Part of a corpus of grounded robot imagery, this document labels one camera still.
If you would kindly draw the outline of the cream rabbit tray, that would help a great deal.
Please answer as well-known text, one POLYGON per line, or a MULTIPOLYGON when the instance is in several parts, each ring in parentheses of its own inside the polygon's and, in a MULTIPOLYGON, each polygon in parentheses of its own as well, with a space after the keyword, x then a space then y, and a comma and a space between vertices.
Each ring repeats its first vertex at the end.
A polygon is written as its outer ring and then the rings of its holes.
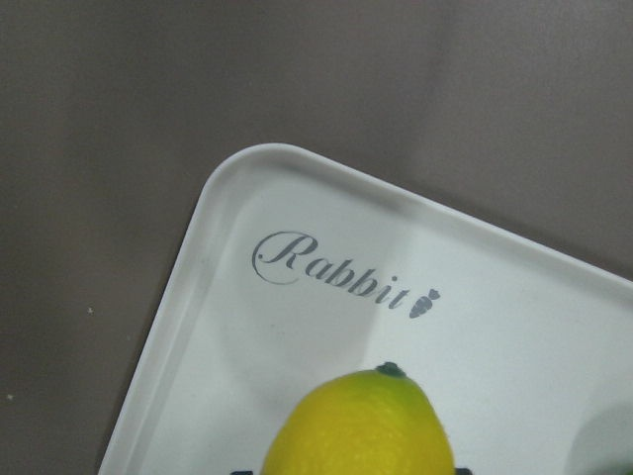
POLYGON ((313 387, 387 361, 476 474, 632 467, 630 281, 261 144, 202 190, 100 472, 258 471, 313 387))

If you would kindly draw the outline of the yellow lemon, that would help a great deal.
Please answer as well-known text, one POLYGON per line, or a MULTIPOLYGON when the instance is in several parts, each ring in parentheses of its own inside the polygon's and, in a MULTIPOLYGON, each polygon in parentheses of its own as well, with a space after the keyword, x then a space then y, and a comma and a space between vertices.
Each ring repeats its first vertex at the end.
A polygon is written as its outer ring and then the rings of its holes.
POLYGON ((452 474, 442 423, 393 362, 309 392, 273 440, 264 474, 452 474))

